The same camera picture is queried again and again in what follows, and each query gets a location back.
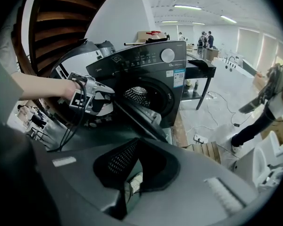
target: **floor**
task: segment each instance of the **floor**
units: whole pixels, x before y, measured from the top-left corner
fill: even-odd
[[[199,79],[198,93],[202,93],[205,82],[206,79]],[[262,140],[261,136],[257,135],[251,141],[246,142],[239,153],[236,155],[231,153],[229,138],[252,124],[263,110],[263,106],[261,106],[250,114],[238,112],[239,108],[258,94],[253,85],[247,91],[243,91],[241,86],[243,85],[231,84],[225,88],[223,81],[216,73],[208,88],[208,92],[213,98],[207,94],[199,110],[196,110],[199,100],[184,101],[180,104],[180,114],[188,144],[196,143],[193,140],[195,134],[206,137],[209,142],[216,141],[219,145],[221,163],[227,168],[230,168],[238,158],[245,155]],[[239,128],[235,127],[231,121],[242,125]]]

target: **ceiling light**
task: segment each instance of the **ceiling light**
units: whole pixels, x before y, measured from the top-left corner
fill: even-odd
[[[193,6],[185,6],[185,5],[174,5],[175,8],[189,8],[194,10],[201,10],[199,7],[193,7]]]
[[[234,23],[234,24],[237,23],[236,21],[234,21],[234,20],[232,20],[232,19],[230,19],[230,18],[228,18],[228,17],[226,17],[226,16],[221,15],[221,17],[224,18],[224,19],[226,19],[226,20],[228,20],[228,21],[230,21],[230,22],[232,22],[232,23]]]
[[[204,23],[197,23],[197,22],[192,22],[192,24],[201,24],[201,25],[205,25]]]

